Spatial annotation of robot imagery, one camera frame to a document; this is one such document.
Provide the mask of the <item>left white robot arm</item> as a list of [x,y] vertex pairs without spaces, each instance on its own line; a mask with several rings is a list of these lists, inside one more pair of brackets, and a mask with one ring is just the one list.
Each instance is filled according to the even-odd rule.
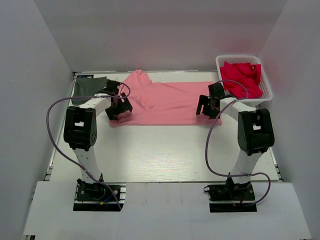
[[122,92],[125,85],[106,79],[106,83],[91,91],[76,89],[72,97],[72,106],[66,110],[63,139],[76,155],[81,165],[82,177],[77,182],[94,199],[105,196],[106,187],[100,171],[94,145],[98,137],[97,117],[106,113],[110,121],[117,121],[123,114],[130,114],[133,107],[128,95]]

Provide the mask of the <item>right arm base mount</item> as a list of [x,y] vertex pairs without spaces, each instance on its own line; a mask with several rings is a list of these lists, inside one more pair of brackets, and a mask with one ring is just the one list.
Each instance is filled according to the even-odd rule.
[[251,182],[235,184],[228,178],[224,184],[211,184],[203,188],[208,194],[211,213],[257,212],[256,198]]

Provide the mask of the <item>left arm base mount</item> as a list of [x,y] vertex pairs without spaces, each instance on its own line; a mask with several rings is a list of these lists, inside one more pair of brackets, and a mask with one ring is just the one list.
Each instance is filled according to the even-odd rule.
[[120,212],[116,196],[122,208],[126,199],[126,184],[111,184],[111,191],[98,183],[86,183],[77,180],[73,211],[75,212]]

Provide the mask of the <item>pink t-shirt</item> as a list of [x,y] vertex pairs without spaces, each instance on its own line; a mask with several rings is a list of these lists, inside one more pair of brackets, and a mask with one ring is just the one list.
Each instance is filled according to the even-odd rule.
[[147,73],[135,70],[124,83],[131,90],[132,112],[110,120],[110,127],[209,126],[214,122],[204,114],[196,115],[199,96],[209,94],[209,81],[153,82]]

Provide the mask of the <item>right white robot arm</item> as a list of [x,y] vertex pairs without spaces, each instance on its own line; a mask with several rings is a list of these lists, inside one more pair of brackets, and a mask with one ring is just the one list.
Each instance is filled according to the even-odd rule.
[[[221,81],[209,85],[208,91],[208,96],[199,96],[196,109],[197,116],[203,114],[213,119],[205,142],[205,163],[210,172],[226,177],[224,191],[229,198],[236,200],[251,186],[251,176],[255,175],[253,170],[258,160],[275,143],[270,112],[266,108],[246,105],[243,101],[249,97],[247,90],[243,98],[226,95]],[[210,136],[222,113],[237,121],[237,143],[240,148],[236,163],[228,174],[214,171],[208,156]]]

